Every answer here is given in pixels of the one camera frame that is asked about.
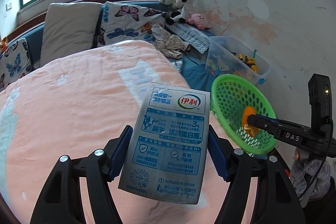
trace orange toy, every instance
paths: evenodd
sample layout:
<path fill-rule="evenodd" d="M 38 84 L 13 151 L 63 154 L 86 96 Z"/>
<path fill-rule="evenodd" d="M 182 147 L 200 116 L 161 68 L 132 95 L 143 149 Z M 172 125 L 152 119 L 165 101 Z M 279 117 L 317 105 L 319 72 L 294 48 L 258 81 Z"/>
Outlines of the orange toy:
<path fill-rule="evenodd" d="M 8 38 L 7 37 L 4 37 L 2 39 L 2 41 L 0 42 L 0 49 L 1 49 L 1 52 L 4 53 L 7 49 L 8 49 Z"/>
<path fill-rule="evenodd" d="M 255 137 L 259 134 L 260 129 L 253 127 L 253 126 L 249 126 L 247 123 L 247 117 L 249 115 L 255 115 L 256 111 L 253 107 L 251 106 L 247 106 L 244 111 L 243 111 L 243 118 L 241 119 L 241 124 L 243 126 L 243 129 L 248 133 L 248 135 L 250 135 L 251 137 Z"/>

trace person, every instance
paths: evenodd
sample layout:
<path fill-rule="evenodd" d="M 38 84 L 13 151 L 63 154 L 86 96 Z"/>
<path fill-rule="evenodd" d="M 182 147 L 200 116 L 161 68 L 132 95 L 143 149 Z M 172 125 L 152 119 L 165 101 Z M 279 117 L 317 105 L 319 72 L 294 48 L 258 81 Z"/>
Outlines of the person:
<path fill-rule="evenodd" d="M 297 196 L 305 190 L 307 183 L 305 174 L 314 176 L 322 163 L 321 160 L 310 160 L 302 164 L 299 161 L 299 149 L 296 148 L 294 162 L 290 172 L 290 180 Z M 330 165 L 324 162 L 317 175 L 316 186 L 303 212 L 307 224 L 335 224 L 336 223 L 336 188 L 335 180 L 331 176 Z"/>

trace transparent plastic box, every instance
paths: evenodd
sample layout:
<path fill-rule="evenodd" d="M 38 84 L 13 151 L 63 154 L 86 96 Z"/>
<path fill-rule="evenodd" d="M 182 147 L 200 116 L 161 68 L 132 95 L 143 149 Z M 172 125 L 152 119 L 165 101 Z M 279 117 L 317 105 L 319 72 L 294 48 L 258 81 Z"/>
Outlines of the transparent plastic box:
<path fill-rule="evenodd" d="M 248 80 L 253 85 L 261 85 L 266 81 L 271 71 L 271 66 L 258 55 L 258 52 L 255 56 L 258 73 L 251 70 L 231 52 L 244 54 L 244 56 L 249 57 L 253 56 L 253 50 L 233 37 L 210 37 L 210 48 L 207 61 L 205 63 L 205 69 L 214 78 L 219 75 L 229 73 L 232 75 L 238 75 Z"/>

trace magnifying glass icon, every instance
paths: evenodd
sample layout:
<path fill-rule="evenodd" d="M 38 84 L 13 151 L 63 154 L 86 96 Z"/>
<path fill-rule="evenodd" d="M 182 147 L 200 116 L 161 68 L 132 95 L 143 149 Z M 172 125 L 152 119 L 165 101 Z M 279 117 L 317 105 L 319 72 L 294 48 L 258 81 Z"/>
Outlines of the magnifying glass icon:
<path fill-rule="evenodd" d="M 177 152 L 176 150 L 171 151 L 170 156 L 174 159 L 179 160 L 179 152 Z"/>

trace green basket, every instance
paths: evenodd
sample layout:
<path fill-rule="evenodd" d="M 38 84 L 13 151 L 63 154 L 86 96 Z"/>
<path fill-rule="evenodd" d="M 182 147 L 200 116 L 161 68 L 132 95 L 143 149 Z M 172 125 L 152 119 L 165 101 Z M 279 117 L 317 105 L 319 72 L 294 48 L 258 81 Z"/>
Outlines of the green basket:
<path fill-rule="evenodd" d="M 242 116 L 246 106 L 252 106 L 257 114 L 276 118 L 266 97 L 250 82 L 236 75 L 220 75 L 211 87 L 211 109 L 227 135 L 245 152 L 263 155 L 270 152 L 276 140 L 265 130 L 252 138 L 242 128 Z"/>

